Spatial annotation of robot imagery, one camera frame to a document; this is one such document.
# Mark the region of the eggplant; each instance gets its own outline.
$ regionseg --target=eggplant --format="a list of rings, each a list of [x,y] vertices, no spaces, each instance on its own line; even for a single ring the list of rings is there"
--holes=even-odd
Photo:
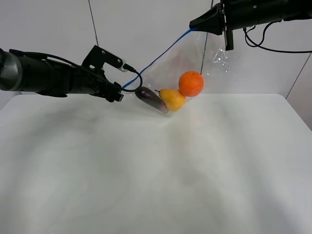
[[[164,114],[169,111],[163,100],[149,88],[141,87],[136,91],[136,97]]]

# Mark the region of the plastic bag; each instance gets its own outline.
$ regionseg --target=plastic bag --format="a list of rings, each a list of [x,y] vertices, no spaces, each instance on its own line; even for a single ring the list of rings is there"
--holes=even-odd
[[[186,32],[182,37],[170,50],[143,70],[143,86],[136,92],[136,101],[144,102],[142,107],[168,117],[187,105],[199,93],[205,92],[205,80],[207,81],[209,72],[204,71],[203,76],[200,74],[206,63],[217,72],[227,72],[230,68],[228,53],[220,47],[218,36]],[[138,80],[130,87],[137,86]]]

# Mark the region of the white backdrop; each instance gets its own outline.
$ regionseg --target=white backdrop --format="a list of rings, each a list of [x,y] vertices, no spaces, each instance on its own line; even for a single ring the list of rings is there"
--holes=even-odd
[[[144,68],[168,48],[189,25],[210,9],[210,0],[90,0],[99,45]],[[81,63],[96,43],[88,0],[10,0],[0,8],[1,48],[40,51]],[[261,39],[263,26],[251,33]],[[305,50],[312,37],[311,21],[273,25],[264,46]],[[209,74],[209,93],[278,93],[286,97],[308,55],[276,54],[249,48],[242,30],[234,32],[237,59],[227,74]],[[204,67],[208,73],[209,63]],[[109,80],[129,81],[106,67]],[[0,93],[3,102],[12,94]]]

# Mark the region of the pear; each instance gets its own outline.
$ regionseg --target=pear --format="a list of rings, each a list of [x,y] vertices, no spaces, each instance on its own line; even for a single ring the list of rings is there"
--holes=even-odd
[[[170,111],[178,111],[186,103],[186,97],[177,89],[162,89],[159,96]]]

